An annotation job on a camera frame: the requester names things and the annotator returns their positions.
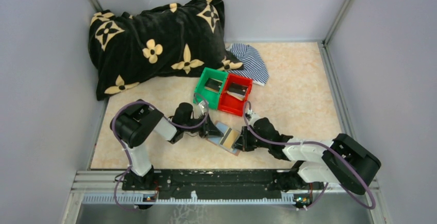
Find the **pink leather card holder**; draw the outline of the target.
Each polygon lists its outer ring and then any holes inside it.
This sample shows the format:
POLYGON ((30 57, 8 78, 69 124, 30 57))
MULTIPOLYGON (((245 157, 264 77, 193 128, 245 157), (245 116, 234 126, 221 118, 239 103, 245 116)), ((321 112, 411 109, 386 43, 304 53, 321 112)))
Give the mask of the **pink leather card holder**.
POLYGON ((222 122, 216 122, 215 126, 218 130, 223 134, 222 137, 213 136, 207 138, 207 140, 224 149, 225 151, 233 154, 234 156, 238 156, 240 151, 234 147, 235 143, 239 139, 241 132, 235 129, 230 128, 227 124, 222 122))

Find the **black VIP card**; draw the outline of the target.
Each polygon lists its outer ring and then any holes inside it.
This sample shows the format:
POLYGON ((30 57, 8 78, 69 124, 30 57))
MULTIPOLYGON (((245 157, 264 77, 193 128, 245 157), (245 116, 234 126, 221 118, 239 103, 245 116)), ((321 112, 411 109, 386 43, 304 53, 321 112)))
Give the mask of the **black VIP card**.
POLYGON ((219 93, 222 89, 223 82, 221 80, 208 78, 205 82, 204 89, 213 93, 219 93))

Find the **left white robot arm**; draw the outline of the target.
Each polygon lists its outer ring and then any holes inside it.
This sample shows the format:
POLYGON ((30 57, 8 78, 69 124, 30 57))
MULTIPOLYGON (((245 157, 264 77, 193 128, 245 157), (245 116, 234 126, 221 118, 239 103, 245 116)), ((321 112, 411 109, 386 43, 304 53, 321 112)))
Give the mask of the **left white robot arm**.
POLYGON ((155 177, 148 157, 146 140, 152 134, 160 135, 174 144, 184 134, 197 134, 202 138, 223 137, 209 117, 205 101, 198 104, 200 116, 194 116, 194 106, 187 102, 179 104, 174 115, 166 117, 161 111, 142 99, 121 108, 111 120, 110 129, 122 144, 128 158, 128 171, 135 175, 134 183, 142 190, 150 189, 155 177))

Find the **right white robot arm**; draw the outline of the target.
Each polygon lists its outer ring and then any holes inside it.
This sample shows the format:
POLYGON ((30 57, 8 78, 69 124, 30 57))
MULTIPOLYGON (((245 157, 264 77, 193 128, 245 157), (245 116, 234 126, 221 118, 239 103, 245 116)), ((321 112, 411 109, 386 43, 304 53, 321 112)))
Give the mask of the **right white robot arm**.
POLYGON ((234 147, 244 152, 265 148, 275 159, 296 162, 289 176, 296 189, 327 182, 363 195, 381 168, 380 160, 348 134, 311 141, 279 133, 268 118, 252 110, 246 111, 243 119, 245 126, 234 147))

